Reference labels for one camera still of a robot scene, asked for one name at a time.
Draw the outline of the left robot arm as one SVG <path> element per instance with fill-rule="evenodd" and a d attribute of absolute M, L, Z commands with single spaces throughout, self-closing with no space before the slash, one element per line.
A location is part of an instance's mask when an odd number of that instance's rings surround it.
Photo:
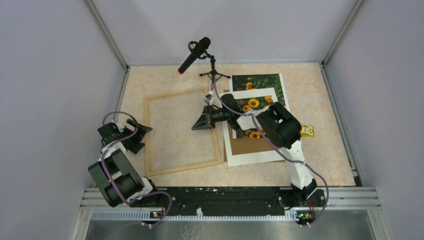
<path fill-rule="evenodd" d="M 134 129 L 113 121 L 97 129 L 102 143 L 100 158 L 88 167 L 88 172 L 109 206 L 130 205 L 141 199 L 154 207 L 161 194 L 148 178 L 137 173 L 127 158 L 128 152 L 137 154 L 145 146 L 143 139 L 153 129 L 132 119 L 126 123 Z"/>

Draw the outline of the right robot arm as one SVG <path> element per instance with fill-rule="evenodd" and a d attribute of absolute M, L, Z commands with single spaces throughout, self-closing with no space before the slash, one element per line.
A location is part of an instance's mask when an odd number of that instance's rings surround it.
<path fill-rule="evenodd" d="M 280 102 L 261 110 L 242 112 L 233 94 L 224 93 L 219 100 L 223 106 L 205 105 L 191 129 L 210 130 L 219 122 L 226 122 L 234 130 L 257 129 L 287 161 L 294 202 L 307 206 L 318 186 L 305 162 L 301 143 L 302 126 L 298 119 Z"/>

